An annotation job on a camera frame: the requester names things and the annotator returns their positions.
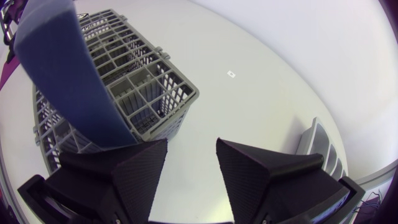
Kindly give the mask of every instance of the blue sponge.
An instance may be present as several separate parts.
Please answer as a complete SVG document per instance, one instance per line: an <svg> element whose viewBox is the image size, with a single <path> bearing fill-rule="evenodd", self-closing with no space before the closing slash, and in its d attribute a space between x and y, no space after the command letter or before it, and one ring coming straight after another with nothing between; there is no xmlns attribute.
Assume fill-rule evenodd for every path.
<svg viewBox="0 0 398 224"><path fill-rule="evenodd" d="M29 0L15 53L46 99L99 147L136 144L100 80L72 0Z"/></svg>

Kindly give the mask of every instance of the small white label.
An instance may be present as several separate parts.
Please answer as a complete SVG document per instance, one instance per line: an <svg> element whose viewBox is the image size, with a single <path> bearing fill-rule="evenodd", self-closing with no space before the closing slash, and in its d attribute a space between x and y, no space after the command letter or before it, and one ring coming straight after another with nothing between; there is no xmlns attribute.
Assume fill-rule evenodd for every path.
<svg viewBox="0 0 398 224"><path fill-rule="evenodd" d="M235 78L235 73L233 73L233 72L231 72L231 71L228 71L227 74L228 74L229 76L231 76L232 78Z"/></svg>

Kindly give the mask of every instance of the purple strap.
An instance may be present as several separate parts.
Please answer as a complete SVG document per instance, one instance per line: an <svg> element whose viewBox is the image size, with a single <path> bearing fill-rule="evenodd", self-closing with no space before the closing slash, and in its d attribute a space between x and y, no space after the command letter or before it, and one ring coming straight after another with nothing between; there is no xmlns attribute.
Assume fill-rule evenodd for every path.
<svg viewBox="0 0 398 224"><path fill-rule="evenodd" d="M8 78L11 76L11 74L14 72L14 70L18 67L19 65L19 60L17 57L14 57L10 63L5 63L2 72L1 72L1 78L0 78L0 90L8 80Z"/></svg>

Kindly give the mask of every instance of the gray plastic cutlery basket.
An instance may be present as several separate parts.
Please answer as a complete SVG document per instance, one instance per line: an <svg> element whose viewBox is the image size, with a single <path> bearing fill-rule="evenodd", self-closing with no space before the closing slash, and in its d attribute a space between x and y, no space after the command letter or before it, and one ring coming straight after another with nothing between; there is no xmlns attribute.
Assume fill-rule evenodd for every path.
<svg viewBox="0 0 398 224"><path fill-rule="evenodd" d="M80 19L88 50L105 88L137 142L172 138L198 89L112 9ZM50 173L62 151L92 153L101 148L65 120L34 86L36 144Z"/></svg>

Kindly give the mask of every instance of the white wall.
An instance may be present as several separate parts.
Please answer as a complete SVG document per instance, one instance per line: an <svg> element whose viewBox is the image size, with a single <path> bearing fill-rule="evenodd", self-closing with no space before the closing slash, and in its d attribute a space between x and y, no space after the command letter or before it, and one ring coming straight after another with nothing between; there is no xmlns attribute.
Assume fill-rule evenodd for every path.
<svg viewBox="0 0 398 224"><path fill-rule="evenodd" d="M330 110L349 175L398 158L398 48L375 0L193 0L279 54Z"/></svg>

